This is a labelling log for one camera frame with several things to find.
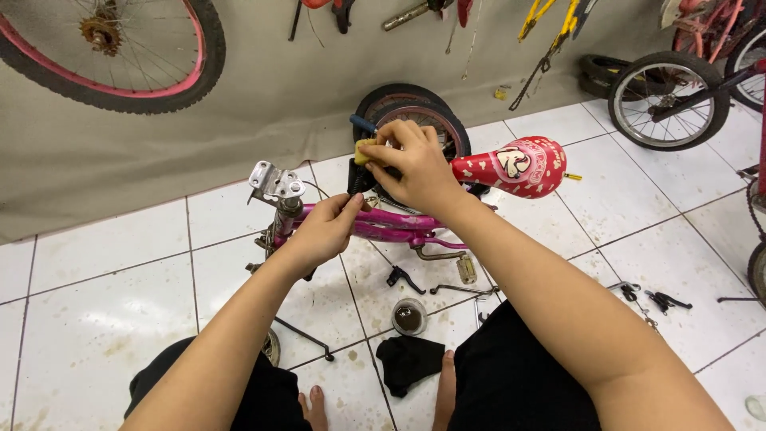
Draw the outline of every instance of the kickstand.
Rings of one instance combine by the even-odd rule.
[[[295,332],[296,334],[300,335],[301,337],[306,338],[309,341],[312,341],[314,344],[318,344],[319,346],[324,347],[325,349],[325,360],[329,362],[333,362],[335,360],[335,357],[330,354],[330,348],[327,344],[324,344],[322,341],[317,340],[316,338],[308,335],[307,333],[301,331],[300,329],[294,327],[293,325],[283,321],[282,319],[278,318],[277,316],[274,316],[274,320],[281,323],[284,327],[291,330],[292,332]]]

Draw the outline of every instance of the silver bicycle rim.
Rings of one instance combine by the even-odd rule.
[[[756,48],[751,51],[753,44],[763,38],[764,35],[766,35],[766,28],[745,45],[745,49],[739,53],[734,62],[735,72],[750,66],[761,58],[766,58],[766,48]],[[757,74],[737,85],[737,91],[754,104],[762,105],[764,104],[764,83],[766,83],[766,77],[763,74]]]
[[[677,84],[670,95],[648,96],[635,102],[623,101],[623,96],[637,94],[628,88],[631,81],[640,82],[640,79],[637,78],[639,75],[642,75],[643,80],[646,81],[646,71],[658,67],[682,71],[686,74],[684,79],[687,81],[687,85]],[[617,122],[622,130],[646,145],[664,147],[685,145],[702,135],[710,126],[715,109],[712,97],[659,123],[654,123],[651,120],[648,110],[658,104],[670,103],[673,97],[690,95],[707,87],[707,83],[697,73],[680,64],[649,64],[620,80],[614,97],[614,112]]]

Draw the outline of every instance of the small yellow part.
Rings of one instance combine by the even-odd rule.
[[[356,163],[356,166],[364,166],[367,162],[371,162],[372,158],[370,156],[365,156],[361,152],[359,152],[359,147],[362,145],[375,145],[378,142],[377,139],[360,139],[356,141],[356,145],[354,146],[354,163]]]

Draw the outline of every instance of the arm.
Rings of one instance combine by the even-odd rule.
[[[361,151],[404,175],[397,181],[371,163],[375,178],[396,200],[438,218],[470,247],[529,330],[588,391],[604,429],[733,429],[640,317],[463,191],[433,128],[399,121],[381,128],[379,136],[379,143],[389,139],[404,151],[385,146]]]
[[[293,237],[237,290],[120,429],[229,429],[282,301],[296,281],[345,250],[362,207],[361,194],[316,204]]]

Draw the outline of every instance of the right hand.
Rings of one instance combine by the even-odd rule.
[[[393,148],[386,146],[386,141]],[[402,178],[396,180],[376,162],[365,165],[394,199],[420,212],[438,217],[439,211],[456,199],[469,196],[444,159],[432,126],[419,127],[412,120],[394,120],[378,131],[378,145],[361,146],[359,151],[399,169]]]

